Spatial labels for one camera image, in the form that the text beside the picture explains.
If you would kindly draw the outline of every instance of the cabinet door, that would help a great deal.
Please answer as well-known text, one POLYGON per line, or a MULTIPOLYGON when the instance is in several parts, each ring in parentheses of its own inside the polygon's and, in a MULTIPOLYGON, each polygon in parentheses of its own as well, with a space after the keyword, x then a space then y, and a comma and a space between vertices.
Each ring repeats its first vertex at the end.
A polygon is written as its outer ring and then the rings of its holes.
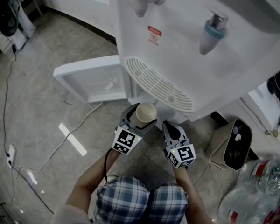
POLYGON ((85 103, 131 96, 130 77, 118 55, 65 64, 55 68, 53 76, 85 103))

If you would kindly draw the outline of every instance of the beige trash bin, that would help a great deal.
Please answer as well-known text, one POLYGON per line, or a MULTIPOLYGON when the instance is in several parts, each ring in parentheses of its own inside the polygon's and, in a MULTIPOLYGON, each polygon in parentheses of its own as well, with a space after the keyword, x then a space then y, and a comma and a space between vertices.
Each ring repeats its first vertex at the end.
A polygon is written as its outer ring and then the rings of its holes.
POLYGON ((214 132, 205 155, 219 169, 239 170, 245 164, 251 141, 251 128, 237 119, 214 132))

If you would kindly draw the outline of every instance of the tiled floor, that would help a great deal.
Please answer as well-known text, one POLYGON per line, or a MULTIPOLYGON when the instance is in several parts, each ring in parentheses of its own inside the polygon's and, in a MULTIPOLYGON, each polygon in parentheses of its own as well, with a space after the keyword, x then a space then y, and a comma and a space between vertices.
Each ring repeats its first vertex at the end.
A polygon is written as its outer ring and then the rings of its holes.
MULTIPOLYGON (((6 127, 7 144, 12 143, 17 149, 15 166, 38 169, 64 138, 58 126, 63 123, 69 130, 73 129, 93 108, 92 104, 79 102, 53 78, 54 68, 74 61, 114 55, 117 48, 52 12, 47 12, 35 23, 38 26, 36 33, 17 53, 9 80, 6 127)), ((47 224, 52 218, 51 213, 21 178, 14 181, 15 200, 11 204, 11 175, 2 147, 2 112, 9 64, 10 60, 0 55, 0 201, 7 202, 22 223, 47 224)), ((84 157, 66 141, 41 172, 33 173, 34 188, 52 210, 65 202, 78 177, 110 148, 114 128, 121 112, 128 106, 125 100, 105 103, 74 132, 87 150, 84 157)), ((195 123, 186 122, 183 127, 194 143, 197 155, 188 173, 207 212, 215 217, 218 204, 233 186, 237 172, 220 171, 211 167, 205 158, 204 151, 217 127, 210 117, 195 123)), ((134 175, 150 189, 174 181, 172 166, 164 157, 163 148, 161 132, 155 128, 130 155, 120 156, 110 173, 134 175)), ((22 173, 31 180, 27 169, 23 168, 22 173)), ((93 195, 90 210, 93 210, 95 200, 93 195)))

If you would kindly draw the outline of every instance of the power strip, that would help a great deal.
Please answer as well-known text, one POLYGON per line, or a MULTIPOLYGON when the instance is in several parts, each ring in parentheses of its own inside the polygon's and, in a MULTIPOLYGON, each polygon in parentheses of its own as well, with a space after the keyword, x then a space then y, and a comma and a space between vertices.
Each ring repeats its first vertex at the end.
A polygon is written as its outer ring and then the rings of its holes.
POLYGON ((11 165, 9 164, 9 161, 11 162, 12 165, 14 165, 14 159, 15 159, 15 154, 16 154, 16 150, 12 144, 9 145, 8 154, 9 154, 9 157, 7 158, 7 165, 9 166, 9 168, 12 168, 11 165))

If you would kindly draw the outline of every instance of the drip tray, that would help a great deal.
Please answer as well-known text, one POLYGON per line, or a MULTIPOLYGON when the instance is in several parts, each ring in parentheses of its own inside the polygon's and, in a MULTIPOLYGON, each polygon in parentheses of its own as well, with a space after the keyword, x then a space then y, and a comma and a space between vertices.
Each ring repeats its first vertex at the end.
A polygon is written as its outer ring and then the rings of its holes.
POLYGON ((137 57, 125 59, 130 76, 147 93, 181 112, 193 112, 193 102, 176 85, 137 57))

